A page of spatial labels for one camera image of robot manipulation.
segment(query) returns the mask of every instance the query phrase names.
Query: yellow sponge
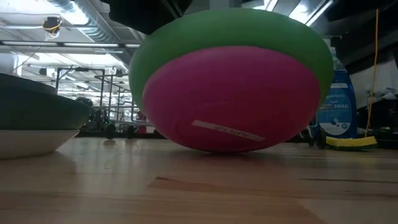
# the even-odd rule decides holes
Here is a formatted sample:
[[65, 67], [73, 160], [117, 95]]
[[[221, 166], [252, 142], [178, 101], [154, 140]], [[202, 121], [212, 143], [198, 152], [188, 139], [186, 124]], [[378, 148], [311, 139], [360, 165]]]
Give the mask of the yellow sponge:
[[374, 136], [358, 139], [338, 139], [326, 137], [326, 143], [333, 149], [339, 150], [362, 150], [377, 147], [377, 141]]

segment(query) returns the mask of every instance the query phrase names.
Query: white label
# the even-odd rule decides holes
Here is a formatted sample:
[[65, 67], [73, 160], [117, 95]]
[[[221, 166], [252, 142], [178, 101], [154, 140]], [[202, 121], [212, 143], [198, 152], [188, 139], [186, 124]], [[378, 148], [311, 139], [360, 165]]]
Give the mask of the white label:
[[228, 134], [233, 134], [235, 136], [251, 139], [253, 141], [263, 141], [264, 140], [263, 137], [257, 136], [255, 134], [251, 134], [251, 133], [236, 130], [233, 128], [228, 128], [228, 127], [220, 126], [217, 124], [211, 124], [211, 123], [207, 123], [207, 122], [203, 122], [203, 121], [194, 121], [192, 123], [192, 125], [202, 127], [202, 128], [213, 129], [213, 130], [221, 131], [221, 132], [228, 133]]
[[319, 125], [328, 133], [334, 136], [338, 136], [340, 134], [344, 134], [347, 132], [348, 128], [351, 126], [351, 123], [319, 123]]
[[332, 83], [330, 88], [348, 88], [347, 83]]

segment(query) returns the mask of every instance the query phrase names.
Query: wooden table surface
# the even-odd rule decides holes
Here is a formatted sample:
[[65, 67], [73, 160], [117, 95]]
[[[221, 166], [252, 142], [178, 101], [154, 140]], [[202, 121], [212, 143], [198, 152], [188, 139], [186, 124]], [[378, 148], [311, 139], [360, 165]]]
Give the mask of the wooden table surface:
[[281, 144], [216, 155], [76, 138], [0, 161], [0, 223], [398, 223], [398, 151]]

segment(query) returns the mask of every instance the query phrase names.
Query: black bowl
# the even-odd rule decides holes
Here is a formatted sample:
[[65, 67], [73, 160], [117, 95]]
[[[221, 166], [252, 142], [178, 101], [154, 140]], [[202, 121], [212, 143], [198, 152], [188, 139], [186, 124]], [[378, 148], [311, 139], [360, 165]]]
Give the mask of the black bowl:
[[52, 86], [14, 75], [0, 73], [0, 88], [4, 86], [13, 87], [15, 89], [37, 91], [51, 95], [57, 94], [57, 89]]
[[90, 115], [76, 100], [9, 86], [0, 85], [0, 103], [0, 130], [76, 130]]

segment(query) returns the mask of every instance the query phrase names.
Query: blue label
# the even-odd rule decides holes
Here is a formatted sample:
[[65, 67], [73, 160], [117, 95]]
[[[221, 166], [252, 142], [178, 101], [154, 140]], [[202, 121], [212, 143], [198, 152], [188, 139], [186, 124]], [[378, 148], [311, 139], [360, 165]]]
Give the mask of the blue label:
[[331, 135], [347, 132], [352, 122], [352, 105], [346, 94], [348, 85], [333, 83], [325, 102], [318, 112], [318, 122]]

